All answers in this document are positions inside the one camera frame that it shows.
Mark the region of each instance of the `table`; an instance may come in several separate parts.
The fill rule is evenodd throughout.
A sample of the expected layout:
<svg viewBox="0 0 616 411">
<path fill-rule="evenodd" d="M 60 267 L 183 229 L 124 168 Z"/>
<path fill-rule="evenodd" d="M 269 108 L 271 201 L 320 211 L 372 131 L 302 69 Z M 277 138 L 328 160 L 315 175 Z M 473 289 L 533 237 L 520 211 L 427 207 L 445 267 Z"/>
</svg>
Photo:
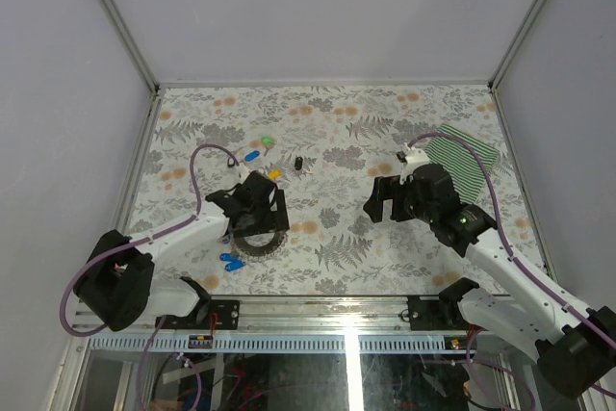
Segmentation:
<svg viewBox="0 0 616 411">
<path fill-rule="evenodd" d="M 493 180 L 505 231 L 543 266 L 495 105 L 482 85 L 165 89 L 129 231 L 194 209 L 189 158 L 200 143 L 213 142 L 241 157 L 259 150 L 251 168 L 283 171 L 277 181 L 287 197 L 288 239 L 233 272 L 218 259 L 230 245 L 203 243 L 157 267 L 156 278 L 189 275 L 216 295 L 427 295 L 466 276 L 501 294 L 497 282 L 440 245 L 427 225 L 372 224 L 362 211 L 374 176 L 399 173 L 395 153 L 402 145 L 444 123 L 500 152 Z M 265 136 L 276 145 L 264 147 Z M 296 156 L 304 160 L 302 171 L 294 170 Z M 203 195 L 236 183 L 217 151 L 199 155 L 196 167 Z M 487 188 L 477 204 L 492 214 Z"/>
</svg>

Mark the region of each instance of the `green striped cloth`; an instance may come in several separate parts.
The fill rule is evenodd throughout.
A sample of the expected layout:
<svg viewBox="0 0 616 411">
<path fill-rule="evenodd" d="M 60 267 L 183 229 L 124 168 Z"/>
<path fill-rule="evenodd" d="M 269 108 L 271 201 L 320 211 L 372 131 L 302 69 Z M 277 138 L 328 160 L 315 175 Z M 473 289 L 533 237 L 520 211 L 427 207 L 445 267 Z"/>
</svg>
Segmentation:
<svg viewBox="0 0 616 411">
<path fill-rule="evenodd" d="M 442 125 L 438 132 L 455 135 L 467 142 L 479 154 L 479 158 L 492 172 L 492 167 L 499 157 L 499 151 L 492 146 L 460 132 L 450 125 Z M 474 203 L 479 196 L 479 192 L 485 186 L 485 178 L 477 161 L 460 144 L 455 141 L 434 138 L 425 147 L 430 161 L 443 165 L 449 172 L 453 180 L 455 190 L 460 194 L 460 199 L 464 202 Z"/>
</svg>

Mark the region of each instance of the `green and white striped fabric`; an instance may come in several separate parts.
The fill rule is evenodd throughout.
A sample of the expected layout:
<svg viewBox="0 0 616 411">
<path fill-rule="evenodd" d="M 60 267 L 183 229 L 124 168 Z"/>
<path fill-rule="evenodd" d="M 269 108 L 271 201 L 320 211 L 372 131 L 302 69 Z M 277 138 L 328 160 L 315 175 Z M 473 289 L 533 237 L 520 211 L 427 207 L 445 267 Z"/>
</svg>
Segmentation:
<svg viewBox="0 0 616 411">
<path fill-rule="evenodd" d="M 499 151 L 492 146 L 460 132 L 450 125 L 442 125 L 438 129 L 444 134 L 455 135 L 467 142 L 479 154 L 481 161 L 492 172 L 492 167 L 499 157 Z M 430 161 L 443 165 L 451 178 L 453 186 L 464 202 L 476 202 L 479 192 L 485 187 L 485 178 L 473 156 L 455 141 L 434 138 L 425 148 Z"/>
</svg>

